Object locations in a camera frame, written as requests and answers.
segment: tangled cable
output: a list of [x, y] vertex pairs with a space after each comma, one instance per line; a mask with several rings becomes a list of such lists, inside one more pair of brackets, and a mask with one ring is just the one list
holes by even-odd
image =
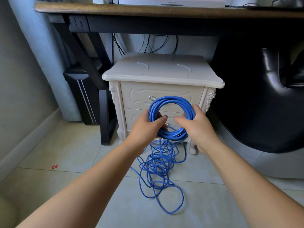
[[[184, 110], [187, 119], [189, 120], [194, 119], [195, 113], [192, 109], [191, 104], [186, 99], [175, 96], [167, 96], [155, 100], [150, 105], [149, 108], [150, 121], [154, 122], [155, 120], [157, 120], [158, 112], [161, 109], [161, 107], [169, 103], [175, 103], [179, 105]], [[140, 156], [137, 157], [137, 160], [139, 162], [140, 172], [137, 172], [132, 167], [131, 169], [134, 170], [139, 175], [139, 187], [142, 194], [149, 199], [156, 198], [157, 203], [159, 204], [159, 206], [162, 208], [163, 211], [165, 211], [167, 214], [173, 214], [177, 212], [180, 209], [180, 207], [183, 205], [184, 194], [181, 188], [179, 188], [172, 181], [169, 180], [169, 171], [174, 167], [174, 164], [182, 163], [186, 160], [187, 153], [183, 141], [188, 137], [188, 134], [184, 128], [175, 130], [170, 126], [168, 127], [174, 131], [166, 131], [165, 129], [160, 128], [160, 130], [158, 131], [158, 137], [160, 137], [160, 139], [157, 141], [153, 141], [150, 144], [151, 154], [148, 155], [146, 161], [144, 161]], [[185, 157], [182, 161], [176, 161], [176, 156], [179, 154], [179, 150], [177, 148], [177, 145], [179, 143], [183, 144], [184, 147]], [[142, 171], [146, 171], [146, 181], [141, 176]], [[162, 181], [153, 181], [151, 177], [152, 174], [161, 177]], [[143, 181], [147, 187], [153, 188], [154, 196], [150, 197], [145, 195], [145, 193], [142, 191], [141, 181]], [[168, 187], [178, 188], [182, 195], [182, 202], [180, 206], [176, 210], [171, 212], [166, 211], [158, 200], [158, 196], [162, 192], [162, 190]]]

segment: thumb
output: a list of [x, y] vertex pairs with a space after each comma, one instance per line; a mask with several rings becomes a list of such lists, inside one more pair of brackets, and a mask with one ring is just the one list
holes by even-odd
[[164, 115], [160, 117], [159, 119], [155, 120], [153, 123], [157, 125], [158, 128], [161, 128], [167, 121], [168, 116]]
[[186, 119], [185, 117], [178, 117], [178, 116], [174, 117], [174, 121], [185, 129], [187, 129], [190, 122], [190, 120]]

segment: nightstand top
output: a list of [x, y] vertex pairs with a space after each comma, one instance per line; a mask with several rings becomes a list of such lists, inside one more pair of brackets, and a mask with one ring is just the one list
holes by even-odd
[[203, 56], [127, 53], [102, 75], [106, 81], [136, 81], [223, 88]]

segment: curtain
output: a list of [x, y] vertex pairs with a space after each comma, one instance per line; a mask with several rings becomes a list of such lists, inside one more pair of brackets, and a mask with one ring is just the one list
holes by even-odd
[[54, 96], [64, 120], [81, 121], [76, 101], [63, 72], [75, 63], [71, 51], [61, 40], [45, 14], [36, 13], [34, 4], [40, 0], [8, 0]]

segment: nightstand drawer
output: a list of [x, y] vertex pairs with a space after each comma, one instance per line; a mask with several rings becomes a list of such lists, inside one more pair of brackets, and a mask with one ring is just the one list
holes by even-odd
[[[127, 124], [127, 130], [131, 130], [133, 127], [134, 122], [138, 117], [143, 113], [144, 110], [140, 109], [125, 109], [125, 117], [126, 117], [126, 124]], [[175, 112], [164, 112], [160, 111], [162, 115], [168, 115], [167, 123], [169, 123], [168, 126], [171, 126], [172, 128], [178, 130], [180, 126], [174, 121], [175, 116], [180, 116], [182, 113], [175, 113]]]
[[[164, 96], [178, 96], [187, 99], [191, 104], [199, 104], [204, 87], [173, 85], [145, 82], [121, 81], [121, 93], [123, 96], [124, 108], [147, 109], [153, 99]], [[182, 108], [176, 104], [167, 104], [161, 111], [183, 113]]]

